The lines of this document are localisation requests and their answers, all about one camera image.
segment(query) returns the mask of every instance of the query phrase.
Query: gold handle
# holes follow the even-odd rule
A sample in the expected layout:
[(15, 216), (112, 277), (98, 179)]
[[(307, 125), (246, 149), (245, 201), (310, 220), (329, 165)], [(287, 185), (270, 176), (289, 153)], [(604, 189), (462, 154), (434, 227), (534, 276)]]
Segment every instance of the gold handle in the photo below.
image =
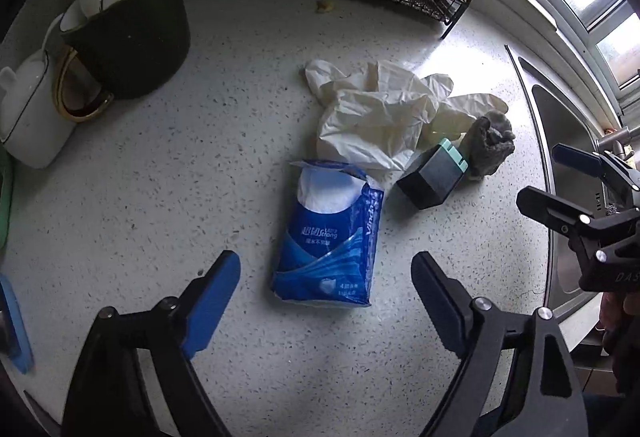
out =
[(65, 57), (63, 58), (62, 64), (60, 64), (60, 69), (56, 75), (56, 82), (53, 87), (53, 104), (63, 118), (72, 122), (82, 123), (103, 113), (107, 106), (109, 106), (113, 101), (113, 94), (105, 90), (100, 90), (100, 93), (87, 106), (76, 110), (69, 110), (66, 108), (62, 96), (62, 87), (66, 71), (69, 69), (69, 65), (71, 65), (71, 62), (76, 58), (76, 56), (78, 56), (78, 52), (75, 49), (68, 48), (66, 50)]

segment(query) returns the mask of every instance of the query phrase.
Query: stainless steel sink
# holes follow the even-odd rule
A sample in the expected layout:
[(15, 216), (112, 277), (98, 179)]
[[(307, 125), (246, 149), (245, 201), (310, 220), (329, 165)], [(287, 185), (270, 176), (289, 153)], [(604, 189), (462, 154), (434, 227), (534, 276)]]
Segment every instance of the stainless steel sink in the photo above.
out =
[[(594, 152), (598, 133), (587, 127), (578, 109), (545, 75), (526, 59), (515, 55), (513, 50), (510, 50), (510, 55), (534, 118), (546, 190), (590, 210), (596, 218), (606, 215), (602, 181), (556, 164), (550, 157), (551, 150), (558, 143)], [(552, 231), (549, 237), (545, 305), (561, 321), (589, 301), (594, 293), (584, 292), (578, 287), (580, 267), (567, 245), (567, 238)]]

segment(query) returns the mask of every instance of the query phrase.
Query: blue tissue package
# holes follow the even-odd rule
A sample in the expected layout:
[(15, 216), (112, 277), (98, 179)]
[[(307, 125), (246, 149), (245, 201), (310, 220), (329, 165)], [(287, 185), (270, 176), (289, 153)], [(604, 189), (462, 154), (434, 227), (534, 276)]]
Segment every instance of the blue tissue package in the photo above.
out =
[(354, 165), (303, 168), (272, 289), (285, 301), (367, 307), (383, 191)]

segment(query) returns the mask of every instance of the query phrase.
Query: speckled white countertop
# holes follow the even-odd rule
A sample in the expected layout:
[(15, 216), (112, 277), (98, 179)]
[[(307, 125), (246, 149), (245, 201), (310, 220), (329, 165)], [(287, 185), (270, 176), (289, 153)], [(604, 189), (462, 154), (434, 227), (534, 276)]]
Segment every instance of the speckled white countertop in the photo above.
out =
[[(223, 249), (242, 262), (210, 346), (193, 360), (235, 435), (418, 435), (457, 367), (410, 279), (429, 250), (472, 295), (529, 313), (542, 304), (547, 230), (516, 193), (544, 187), (532, 119), (495, 24), (467, 11), (440, 24), (357, 0), (185, 0), (191, 50), (174, 78), (80, 125), (46, 170), (18, 166), (8, 245), (11, 280), (36, 366), (20, 376), (60, 419), (98, 310), (147, 309), (175, 295)], [(322, 112), (300, 74), (311, 58), (345, 72), (388, 59), (448, 73), (457, 93), (507, 101), (516, 152), (495, 176), (416, 212), (392, 191), (366, 309), (287, 305), (268, 289), (295, 197), (289, 161), (312, 156)], [(167, 415), (161, 427), (170, 431)]]

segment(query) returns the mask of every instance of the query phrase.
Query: dark green mug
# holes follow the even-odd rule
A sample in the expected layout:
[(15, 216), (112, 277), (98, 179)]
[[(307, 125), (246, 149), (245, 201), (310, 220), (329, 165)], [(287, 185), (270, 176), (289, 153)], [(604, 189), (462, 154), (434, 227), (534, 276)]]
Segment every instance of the dark green mug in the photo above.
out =
[[(75, 122), (97, 116), (113, 99), (138, 98), (163, 85), (184, 62), (191, 40), (182, 0), (119, 0), (61, 36), (70, 49), (60, 64), (54, 102)], [(62, 82), (76, 57), (102, 90), (87, 106), (70, 110)]]

